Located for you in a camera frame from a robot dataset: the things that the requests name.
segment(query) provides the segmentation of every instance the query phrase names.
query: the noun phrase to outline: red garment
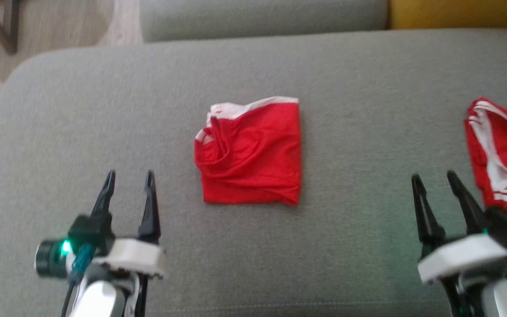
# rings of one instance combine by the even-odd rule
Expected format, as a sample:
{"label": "red garment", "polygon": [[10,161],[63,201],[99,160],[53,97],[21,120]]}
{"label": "red garment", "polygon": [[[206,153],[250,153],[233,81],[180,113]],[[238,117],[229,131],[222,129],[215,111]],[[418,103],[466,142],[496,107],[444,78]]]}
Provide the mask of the red garment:
{"label": "red garment", "polygon": [[507,210],[507,109],[480,98],[467,114],[467,144],[485,206]]}
{"label": "red garment", "polygon": [[271,97],[211,106],[195,137],[195,163],[208,203],[297,205],[300,195],[298,99]]}

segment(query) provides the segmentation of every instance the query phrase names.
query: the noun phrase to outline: black cable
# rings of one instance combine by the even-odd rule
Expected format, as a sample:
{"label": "black cable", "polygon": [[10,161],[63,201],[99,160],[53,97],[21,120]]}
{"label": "black cable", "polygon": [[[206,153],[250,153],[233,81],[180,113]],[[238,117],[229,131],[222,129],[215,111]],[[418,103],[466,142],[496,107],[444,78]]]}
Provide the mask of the black cable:
{"label": "black cable", "polygon": [[70,304],[70,297],[72,297],[72,292],[74,291],[74,283],[70,283],[68,287],[68,293],[66,293],[66,299],[64,300],[64,305],[62,306],[62,317],[66,317],[66,313],[68,312],[68,305]]}

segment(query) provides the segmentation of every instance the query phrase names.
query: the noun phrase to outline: white trim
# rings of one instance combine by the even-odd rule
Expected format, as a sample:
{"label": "white trim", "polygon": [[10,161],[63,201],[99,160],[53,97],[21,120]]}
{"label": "white trim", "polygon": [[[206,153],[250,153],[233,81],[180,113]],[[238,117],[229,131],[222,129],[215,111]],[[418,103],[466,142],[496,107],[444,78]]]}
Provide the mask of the white trim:
{"label": "white trim", "polygon": [[[283,97],[283,96],[274,96],[265,99],[258,100],[256,102],[252,102],[250,104],[246,104],[242,106],[241,104],[235,103],[217,103],[211,106],[210,112],[207,113],[207,128],[211,128],[211,118],[215,117],[217,119],[228,119],[228,120],[236,120],[237,118],[247,114],[247,112],[269,106],[270,104],[276,103],[296,103],[298,104],[298,98],[292,97]],[[199,131],[197,136],[195,136],[195,140],[207,144],[212,142],[214,139],[210,135],[207,135],[205,129]]]}
{"label": "white trim", "polygon": [[479,101],[473,106],[477,117],[469,117],[469,125],[481,144],[487,157],[487,174],[495,200],[507,202],[507,167],[500,160],[493,140],[492,125],[486,114],[487,111],[497,114],[507,120],[507,115],[499,108],[486,101]]}

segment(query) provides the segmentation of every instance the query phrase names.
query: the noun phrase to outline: gray fabric surface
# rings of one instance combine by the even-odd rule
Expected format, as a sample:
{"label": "gray fabric surface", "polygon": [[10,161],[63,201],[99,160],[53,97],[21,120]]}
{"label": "gray fabric surface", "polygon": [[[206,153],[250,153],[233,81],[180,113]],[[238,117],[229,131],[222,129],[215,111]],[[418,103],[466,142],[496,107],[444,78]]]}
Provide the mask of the gray fabric surface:
{"label": "gray fabric surface", "polygon": [[[300,98],[298,207],[202,201],[193,138],[213,103]],[[88,48],[43,54],[0,103],[0,316],[57,315],[66,283],[33,269],[38,243],[88,213],[111,168],[113,229],[141,220],[156,175],[170,277],[151,316],[447,316],[420,283],[410,175],[448,233],[463,233],[445,180],[476,197],[463,119],[507,106],[507,30],[358,32]]]}
{"label": "gray fabric surface", "polygon": [[141,0],[146,42],[381,30],[387,0]]}

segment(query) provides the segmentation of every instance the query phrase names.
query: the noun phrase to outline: green light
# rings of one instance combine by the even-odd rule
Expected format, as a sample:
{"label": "green light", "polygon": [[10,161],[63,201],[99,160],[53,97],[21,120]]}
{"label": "green light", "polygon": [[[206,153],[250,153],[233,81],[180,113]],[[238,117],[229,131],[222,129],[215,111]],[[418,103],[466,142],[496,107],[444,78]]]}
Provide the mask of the green light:
{"label": "green light", "polygon": [[62,254],[68,254],[71,249],[70,241],[65,240],[64,243],[62,243]]}

